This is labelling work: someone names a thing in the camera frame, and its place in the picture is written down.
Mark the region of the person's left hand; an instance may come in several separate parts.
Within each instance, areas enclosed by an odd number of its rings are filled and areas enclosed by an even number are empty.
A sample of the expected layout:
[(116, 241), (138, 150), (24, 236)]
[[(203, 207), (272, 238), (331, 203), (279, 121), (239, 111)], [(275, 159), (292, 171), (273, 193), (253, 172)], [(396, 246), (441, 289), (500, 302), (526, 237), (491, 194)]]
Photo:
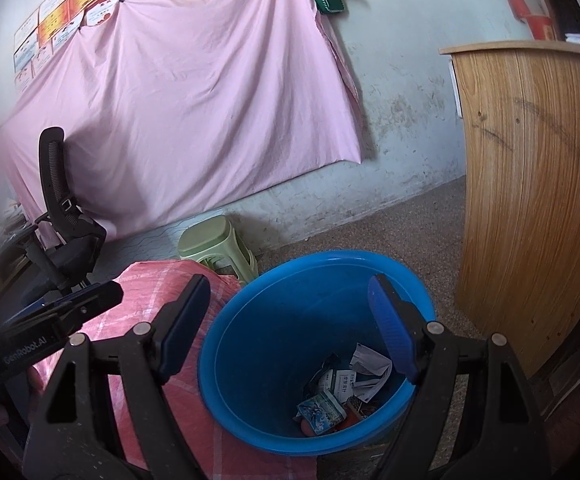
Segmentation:
[(38, 404), (40, 404), (43, 388), (43, 379), (40, 377), (38, 369), (32, 366), (26, 371), (25, 382), (14, 385), (14, 390), (16, 390), (14, 394), (11, 394), (8, 389), (0, 392), (0, 428), (8, 424), (11, 413), (22, 413), (22, 402), (24, 400), (28, 401), (26, 418), (28, 422), (32, 422), (36, 415)]

